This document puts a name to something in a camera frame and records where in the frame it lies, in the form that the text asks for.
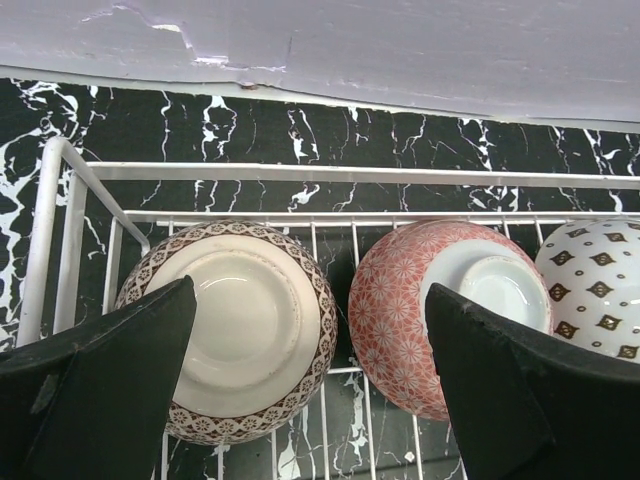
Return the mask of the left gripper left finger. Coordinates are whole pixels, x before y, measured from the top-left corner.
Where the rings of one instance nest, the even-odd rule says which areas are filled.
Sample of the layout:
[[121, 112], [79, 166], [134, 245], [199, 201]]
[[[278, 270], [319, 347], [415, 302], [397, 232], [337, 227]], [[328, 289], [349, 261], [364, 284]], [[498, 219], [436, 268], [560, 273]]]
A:
[[2, 478], [150, 478], [195, 313], [184, 277], [2, 353]]

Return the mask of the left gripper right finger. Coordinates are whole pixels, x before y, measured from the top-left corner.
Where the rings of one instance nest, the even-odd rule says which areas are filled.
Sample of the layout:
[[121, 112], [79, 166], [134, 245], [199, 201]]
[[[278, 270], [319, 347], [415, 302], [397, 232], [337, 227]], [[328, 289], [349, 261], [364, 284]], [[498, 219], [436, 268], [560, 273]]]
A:
[[470, 479], [636, 479], [639, 367], [431, 285], [425, 319]]

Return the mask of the pink floral bowl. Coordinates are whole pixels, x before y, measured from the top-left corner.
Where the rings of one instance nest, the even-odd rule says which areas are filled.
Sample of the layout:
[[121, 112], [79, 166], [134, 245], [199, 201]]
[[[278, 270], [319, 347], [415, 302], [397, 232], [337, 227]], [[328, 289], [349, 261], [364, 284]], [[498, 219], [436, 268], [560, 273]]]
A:
[[442, 284], [503, 317], [545, 334], [551, 301], [530, 257], [507, 236], [466, 221], [401, 226], [357, 267], [348, 298], [351, 341], [369, 380], [418, 417], [448, 411], [428, 341], [425, 300]]

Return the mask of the white diamond pattern bowl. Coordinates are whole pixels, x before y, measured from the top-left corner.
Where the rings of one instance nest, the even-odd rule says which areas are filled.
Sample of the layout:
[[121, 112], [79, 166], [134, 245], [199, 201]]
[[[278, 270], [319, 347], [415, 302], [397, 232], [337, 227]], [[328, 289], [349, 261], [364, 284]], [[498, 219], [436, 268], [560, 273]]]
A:
[[543, 241], [535, 265], [548, 287], [553, 335], [639, 361], [639, 221], [574, 220]]

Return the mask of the white wire dish rack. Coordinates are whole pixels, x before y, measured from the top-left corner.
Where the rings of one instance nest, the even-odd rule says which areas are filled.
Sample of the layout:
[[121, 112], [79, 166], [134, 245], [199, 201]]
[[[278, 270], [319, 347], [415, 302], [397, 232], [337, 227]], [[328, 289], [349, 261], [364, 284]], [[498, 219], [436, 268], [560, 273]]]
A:
[[[101, 161], [63, 138], [44, 143], [31, 176], [36, 242], [16, 312], [26, 344], [112, 309], [149, 248], [193, 223], [253, 220], [305, 247], [344, 305], [365, 252], [424, 219], [489, 226], [534, 252], [577, 218], [636, 217], [639, 147], [588, 147], [528, 158], [509, 152], [469, 165], [415, 159], [318, 163]], [[462, 479], [453, 431], [394, 407], [364, 376], [348, 329], [325, 383], [300, 414], [236, 446], [164, 437], [156, 479]]]

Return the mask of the beige patterned bowl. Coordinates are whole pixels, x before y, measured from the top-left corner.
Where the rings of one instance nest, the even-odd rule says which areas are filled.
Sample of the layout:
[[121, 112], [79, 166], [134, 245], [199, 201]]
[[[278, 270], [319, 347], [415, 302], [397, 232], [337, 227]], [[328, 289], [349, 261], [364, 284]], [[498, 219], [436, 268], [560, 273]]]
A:
[[200, 223], [153, 247], [115, 304], [183, 277], [197, 308], [167, 432], [199, 445], [237, 444], [287, 423], [318, 391], [336, 350], [336, 302], [317, 262], [271, 227]]

